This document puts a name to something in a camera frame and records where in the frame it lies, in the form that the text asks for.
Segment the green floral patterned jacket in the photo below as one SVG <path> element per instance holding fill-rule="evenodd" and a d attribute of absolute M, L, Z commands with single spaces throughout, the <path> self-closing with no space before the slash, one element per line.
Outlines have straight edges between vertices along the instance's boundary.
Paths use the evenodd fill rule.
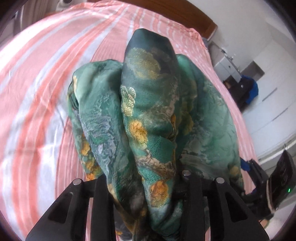
<path fill-rule="evenodd" d="M 87 63 L 67 93 L 75 146 L 88 179 L 107 189 L 133 240 L 176 240 L 178 172 L 243 186 L 238 137 L 223 97 L 168 38 L 133 33 L 123 62 Z"/>

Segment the chair with dark blue clothes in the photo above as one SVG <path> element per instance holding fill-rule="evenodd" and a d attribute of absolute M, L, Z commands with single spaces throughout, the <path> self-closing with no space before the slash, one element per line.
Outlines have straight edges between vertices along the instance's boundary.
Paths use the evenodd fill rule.
<path fill-rule="evenodd" d="M 239 82 L 229 77 L 223 84 L 228 89 L 240 111 L 244 111 L 259 94 L 257 82 L 245 75 L 241 76 Z"/>

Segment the pink white striped bed sheet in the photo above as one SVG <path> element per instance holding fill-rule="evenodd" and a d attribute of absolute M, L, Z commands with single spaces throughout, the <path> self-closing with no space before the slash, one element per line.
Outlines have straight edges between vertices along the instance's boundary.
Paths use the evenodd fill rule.
<path fill-rule="evenodd" d="M 202 70 L 227 103 L 240 156 L 256 159 L 242 114 L 197 31 L 121 1 L 75 5 L 26 28 L 1 50 L 1 213 L 20 240 L 73 179 L 86 178 L 67 114 L 73 72 L 91 61 L 122 61 L 138 28 L 169 38 L 176 53 Z"/>

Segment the white bedside drawer cabinet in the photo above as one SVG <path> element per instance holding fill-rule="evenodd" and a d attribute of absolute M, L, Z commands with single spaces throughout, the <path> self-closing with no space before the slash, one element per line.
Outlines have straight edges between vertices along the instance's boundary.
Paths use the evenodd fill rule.
<path fill-rule="evenodd" d="M 241 80 L 241 73 L 233 63 L 233 58 L 228 56 L 225 49 L 220 47 L 218 47 L 218 49 L 223 57 L 214 64 L 214 70 L 217 76 L 222 82 L 226 81 L 229 77 L 232 77 L 236 82 L 239 82 Z"/>

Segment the brown wooden headboard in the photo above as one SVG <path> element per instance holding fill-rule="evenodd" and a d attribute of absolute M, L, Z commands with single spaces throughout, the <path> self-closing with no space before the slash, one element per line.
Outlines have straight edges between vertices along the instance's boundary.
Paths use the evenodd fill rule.
<path fill-rule="evenodd" d="M 196 30 L 210 41 L 218 26 L 214 21 L 189 1 L 125 1 L 127 4 L 147 9 L 175 21 L 188 29 Z"/>

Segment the beige curtain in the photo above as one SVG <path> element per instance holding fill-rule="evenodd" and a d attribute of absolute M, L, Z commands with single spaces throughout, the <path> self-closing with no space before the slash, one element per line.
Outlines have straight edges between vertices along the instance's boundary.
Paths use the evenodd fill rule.
<path fill-rule="evenodd" d="M 31 0 L 23 4 L 15 14 L 14 27 L 19 31 L 43 19 L 47 14 L 56 10 L 59 1 Z"/>

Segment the small white desk fan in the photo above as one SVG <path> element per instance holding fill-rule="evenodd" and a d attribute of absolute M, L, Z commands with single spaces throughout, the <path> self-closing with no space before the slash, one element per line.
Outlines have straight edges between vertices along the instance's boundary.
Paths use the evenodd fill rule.
<path fill-rule="evenodd" d="M 56 11 L 63 11 L 73 5 L 73 0 L 59 0 L 56 6 Z"/>

